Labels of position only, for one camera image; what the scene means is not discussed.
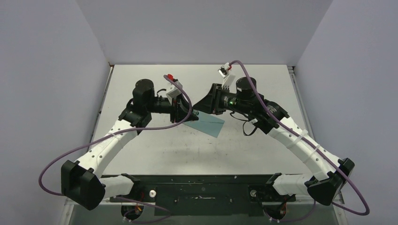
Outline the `teal envelope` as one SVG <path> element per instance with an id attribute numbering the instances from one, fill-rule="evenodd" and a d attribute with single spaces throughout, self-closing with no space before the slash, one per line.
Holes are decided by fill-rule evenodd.
<path id="1" fill-rule="evenodd" d="M 184 125 L 217 138 L 222 130 L 225 120 L 199 111 L 197 116 L 199 118 L 198 120 L 184 122 Z"/>

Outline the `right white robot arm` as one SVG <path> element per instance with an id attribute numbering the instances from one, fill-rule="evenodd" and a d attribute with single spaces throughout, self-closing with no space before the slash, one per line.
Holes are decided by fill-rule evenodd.
<path id="1" fill-rule="evenodd" d="M 220 115 L 225 111 L 245 116 L 257 129 L 274 138 L 290 150 L 310 171 L 309 174 L 276 173 L 267 182 L 265 193 L 272 201 L 283 195 L 308 195 L 316 202 L 329 206 L 346 183 L 355 164 L 349 158 L 340 159 L 316 143 L 305 129 L 276 102 L 269 101 L 253 87 L 256 80 L 242 77 L 236 82 L 236 92 L 214 83 L 194 109 Z"/>

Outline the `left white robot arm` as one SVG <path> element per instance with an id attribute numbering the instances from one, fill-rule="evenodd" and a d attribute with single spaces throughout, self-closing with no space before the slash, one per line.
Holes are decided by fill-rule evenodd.
<path id="1" fill-rule="evenodd" d="M 103 177 L 104 170 L 115 156 L 143 130 L 153 113 L 169 114 L 171 125 L 176 127 L 186 121 L 196 121 L 191 100 L 182 84 L 172 75 L 164 78 L 170 86 L 166 97 L 158 96 L 149 79 L 136 82 L 132 98 L 127 102 L 114 125 L 102 138 L 90 143 L 87 153 L 75 161 L 67 160 L 61 166 L 61 193 L 87 210 L 96 208 L 105 198 L 122 195 L 128 202 L 139 198 L 139 180 L 128 174 Z"/>

